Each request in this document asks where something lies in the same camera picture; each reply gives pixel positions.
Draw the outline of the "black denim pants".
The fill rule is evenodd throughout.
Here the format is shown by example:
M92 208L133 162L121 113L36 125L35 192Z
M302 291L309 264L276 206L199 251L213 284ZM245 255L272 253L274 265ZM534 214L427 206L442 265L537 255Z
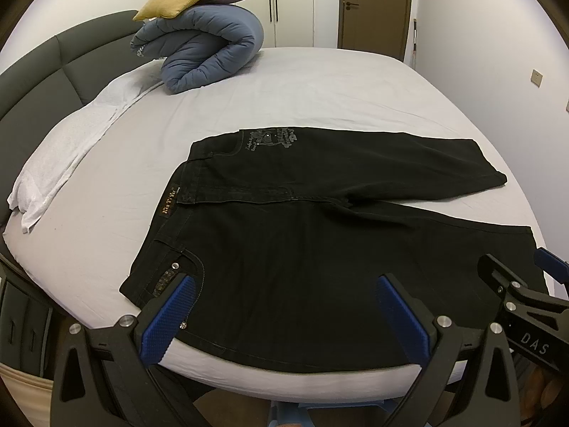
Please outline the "black denim pants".
M379 276L470 328L499 304L477 275L484 254L546 290L529 227L417 208L505 183L470 139L308 127L209 137L172 174L121 292L144 306L191 276L196 301L179 338L232 363L291 373L403 365Z

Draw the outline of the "white bed mattress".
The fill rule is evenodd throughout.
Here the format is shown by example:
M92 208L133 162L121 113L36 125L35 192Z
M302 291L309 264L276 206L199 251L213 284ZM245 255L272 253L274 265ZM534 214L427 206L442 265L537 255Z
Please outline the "white bed mattress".
M500 305L486 253L537 291L531 207L477 127L383 55L270 48L171 94L153 61L113 81L124 107L32 227L4 239L84 325L135 314L175 276L196 300L162 364L271 400L400 396L409 363L376 299L393 274L459 326Z

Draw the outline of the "dark bedside drawer unit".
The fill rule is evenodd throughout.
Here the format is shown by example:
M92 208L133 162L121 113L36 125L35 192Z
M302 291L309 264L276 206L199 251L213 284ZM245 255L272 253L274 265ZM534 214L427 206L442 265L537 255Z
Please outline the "dark bedside drawer unit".
M49 299L1 262L1 363L52 379L54 324Z

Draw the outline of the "white folded towel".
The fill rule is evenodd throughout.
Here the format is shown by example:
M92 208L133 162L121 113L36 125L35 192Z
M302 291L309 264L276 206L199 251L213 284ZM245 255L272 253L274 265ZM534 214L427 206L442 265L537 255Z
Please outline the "white folded towel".
M29 233L82 159L128 108L162 84L160 61L112 80L84 107L55 125L25 162L7 203Z

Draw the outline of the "blue rolled duvet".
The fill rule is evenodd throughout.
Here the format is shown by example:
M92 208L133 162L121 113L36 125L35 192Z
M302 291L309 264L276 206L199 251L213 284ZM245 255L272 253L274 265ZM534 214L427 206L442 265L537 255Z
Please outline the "blue rolled duvet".
M260 20L235 5L199 5L174 19L157 17L134 34L137 56L163 61L161 79L172 94L227 79L244 68L264 42Z

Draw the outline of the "brown wooden door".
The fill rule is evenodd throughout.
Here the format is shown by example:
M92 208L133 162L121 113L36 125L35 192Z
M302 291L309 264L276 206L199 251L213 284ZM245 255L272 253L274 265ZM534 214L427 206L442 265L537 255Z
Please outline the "brown wooden door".
M404 59L412 0L340 0L339 47Z

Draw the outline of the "beige wall switch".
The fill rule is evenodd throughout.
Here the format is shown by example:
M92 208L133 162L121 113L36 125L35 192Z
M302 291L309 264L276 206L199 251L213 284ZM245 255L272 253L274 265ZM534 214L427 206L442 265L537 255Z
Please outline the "beige wall switch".
M541 72L539 72L538 70L534 69L531 72L531 83L533 85L535 85L536 87L540 87L542 81L543 81L543 74Z

